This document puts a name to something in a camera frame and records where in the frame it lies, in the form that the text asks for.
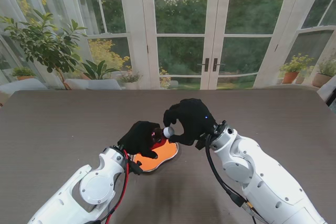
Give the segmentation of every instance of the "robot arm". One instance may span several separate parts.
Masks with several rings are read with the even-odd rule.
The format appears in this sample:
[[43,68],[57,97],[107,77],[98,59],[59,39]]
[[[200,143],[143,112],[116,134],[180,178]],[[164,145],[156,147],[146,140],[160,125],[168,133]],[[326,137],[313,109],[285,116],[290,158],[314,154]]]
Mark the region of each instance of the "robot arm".
[[[28,224],[84,224],[101,216],[114,198],[114,178],[124,172],[124,154],[110,147],[99,154],[100,165],[92,170],[90,165],[78,169],[72,177],[34,214]],[[87,212],[73,197],[79,190],[83,200],[94,205]]]
[[299,183],[256,141],[224,122],[217,126],[210,148],[260,216],[244,204],[249,214],[268,224],[327,224]]

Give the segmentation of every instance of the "table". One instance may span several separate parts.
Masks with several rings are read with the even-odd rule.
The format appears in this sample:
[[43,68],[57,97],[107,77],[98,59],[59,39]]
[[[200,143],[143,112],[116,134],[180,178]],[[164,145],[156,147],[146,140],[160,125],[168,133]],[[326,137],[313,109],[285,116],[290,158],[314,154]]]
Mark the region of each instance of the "table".
[[[97,167],[99,153],[135,121],[162,125],[165,109],[192,97],[201,98],[217,121],[255,139],[294,175],[325,220],[336,223],[336,116],[315,92],[293,89],[17,92],[0,109],[0,223],[27,223],[79,167]],[[222,190],[204,150],[181,145],[153,174],[130,176],[111,220],[253,223]]]

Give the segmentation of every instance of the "terracotta pot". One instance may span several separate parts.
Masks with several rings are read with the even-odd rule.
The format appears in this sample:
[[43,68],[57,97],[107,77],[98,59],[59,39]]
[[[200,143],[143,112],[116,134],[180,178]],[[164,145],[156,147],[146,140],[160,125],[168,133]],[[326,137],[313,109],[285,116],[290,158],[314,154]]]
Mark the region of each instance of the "terracotta pot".
[[299,72],[287,72],[285,73],[284,80],[282,81],[282,84],[290,84],[292,83],[295,78],[298,76]]
[[304,81],[304,76],[299,76],[298,78],[296,78],[295,83],[296,83],[296,84],[302,84],[303,81]]
[[17,76],[18,81],[34,78],[34,76]]
[[125,88],[129,89],[129,90],[135,90],[137,89],[137,85],[136,82],[126,82],[125,84]]
[[322,87],[324,84],[326,84],[331,79],[330,76],[325,76],[324,74],[317,73],[313,79],[312,84],[315,87]]

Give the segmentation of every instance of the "orange plate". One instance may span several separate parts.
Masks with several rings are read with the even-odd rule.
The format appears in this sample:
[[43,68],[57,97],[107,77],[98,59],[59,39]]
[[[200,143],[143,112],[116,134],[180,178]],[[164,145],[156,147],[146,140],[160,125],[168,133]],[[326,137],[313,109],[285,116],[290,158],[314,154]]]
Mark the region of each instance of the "orange plate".
[[141,169],[144,172],[151,172],[155,169],[157,169],[163,162],[172,159],[177,152],[179,151],[178,149],[178,144],[177,143],[169,143],[169,141],[166,141],[166,143],[156,149],[154,151],[157,153],[158,158],[157,159],[152,159],[149,157],[143,157],[140,153],[134,155],[133,161],[141,162]]

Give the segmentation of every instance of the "white planter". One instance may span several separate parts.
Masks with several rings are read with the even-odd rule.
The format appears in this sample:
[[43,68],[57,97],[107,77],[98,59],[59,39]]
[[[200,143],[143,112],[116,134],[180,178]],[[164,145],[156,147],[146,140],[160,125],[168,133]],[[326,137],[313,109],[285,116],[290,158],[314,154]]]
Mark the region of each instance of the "white planter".
[[128,90],[135,90],[137,89],[137,83],[136,82],[126,82],[124,83],[125,88]]

